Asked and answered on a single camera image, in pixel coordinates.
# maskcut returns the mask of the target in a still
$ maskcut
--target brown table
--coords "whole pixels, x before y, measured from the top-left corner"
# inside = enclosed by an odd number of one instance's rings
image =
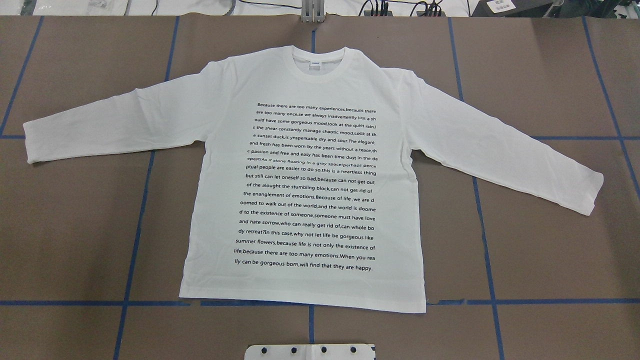
[[[637,359],[636,20],[0,17],[0,358]],[[28,165],[22,124],[292,44],[361,49],[599,171],[590,217],[413,154],[427,314],[177,297],[204,147]]]

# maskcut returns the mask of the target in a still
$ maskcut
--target sleeve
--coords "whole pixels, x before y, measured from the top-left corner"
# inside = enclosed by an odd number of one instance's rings
[[[204,141],[224,118],[226,60],[199,74],[25,123],[28,163],[165,149]]]
[[[480,179],[591,214],[604,177],[517,129],[404,75],[402,108],[412,149]]]

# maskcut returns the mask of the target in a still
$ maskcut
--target white long-sleeve shirt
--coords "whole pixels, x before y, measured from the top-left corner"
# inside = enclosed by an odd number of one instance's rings
[[[348,48],[211,62],[24,130],[29,163],[205,142],[181,297],[425,312],[412,149],[585,215],[603,182]]]

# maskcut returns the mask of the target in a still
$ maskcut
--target metal bracket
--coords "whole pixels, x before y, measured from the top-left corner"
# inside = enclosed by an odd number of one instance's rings
[[[324,0],[302,0],[302,22],[324,21]]]

